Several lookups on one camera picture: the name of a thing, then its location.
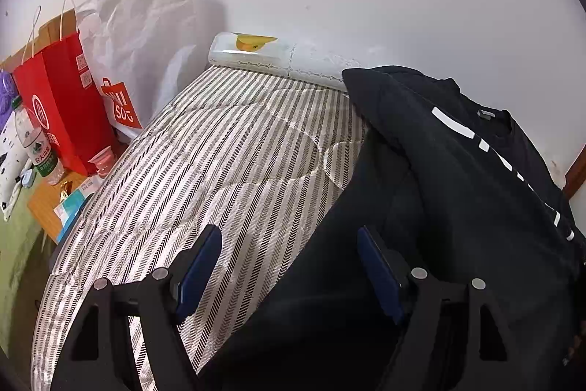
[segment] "cardboard box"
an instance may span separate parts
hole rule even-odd
[[[34,52],[37,53],[47,45],[52,44],[59,40],[59,29],[61,23],[61,15],[52,18],[49,22],[39,27],[39,35],[34,38]],[[72,34],[77,30],[77,24],[75,22],[75,12],[73,9],[63,13],[63,37]],[[11,55],[4,62],[0,64],[0,67],[4,68],[7,72],[13,72],[14,69],[22,62],[22,52],[25,52],[24,60],[27,60],[32,55],[31,43],[26,44],[14,55]]]

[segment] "wooden nightstand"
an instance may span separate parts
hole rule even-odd
[[[57,236],[61,232],[62,224],[61,220],[55,214],[53,209],[60,203],[61,185],[65,181],[72,181],[71,191],[74,191],[86,179],[86,176],[82,176],[74,171],[69,171],[65,177],[59,181],[55,186],[49,186],[47,181],[43,180],[38,186],[36,186],[33,195],[30,197],[28,207],[30,212],[34,215],[34,218],[39,222],[41,227],[45,230],[45,233],[57,242]]]

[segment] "qr code sticker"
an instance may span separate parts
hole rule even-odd
[[[92,74],[90,74],[89,70],[81,74],[79,78],[81,79],[81,84],[83,85],[83,88],[87,88],[92,84]]]
[[[77,62],[77,71],[81,72],[84,68],[87,67],[86,56],[84,54],[79,54],[75,61]]]

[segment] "white bag handle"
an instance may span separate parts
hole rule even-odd
[[[26,45],[25,45],[25,49],[22,52],[22,59],[21,59],[21,65],[23,63],[25,63],[25,55],[26,55],[26,48],[29,46],[29,42],[30,42],[30,38],[33,38],[33,41],[30,44],[30,47],[32,49],[33,55],[34,56],[34,26],[36,26],[37,20],[39,20],[39,16],[40,16],[40,6],[38,6],[36,8],[36,10],[34,11],[34,17],[33,17],[33,28],[30,31],[30,35],[29,35],[29,39],[26,41]]]
[[[59,40],[63,40],[63,12],[65,11],[65,1],[63,0],[63,6],[61,8],[61,19],[59,20]],[[73,11],[75,12],[75,2],[71,0],[73,4]],[[79,32],[79,27],[77,27],[77,18],[75,18],[75,29]]]

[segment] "striped bedding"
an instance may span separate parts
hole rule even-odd
[[[31,382],[48,390],[92,283],[140,280],[168,266],[208,223],[223,248],[181,337],[196,370],[275,285],[346,186],[366,126],[345,93],[211,67],[130,145],[94,196],[49,277]],[[144,389],[155,384],[131,319]]]

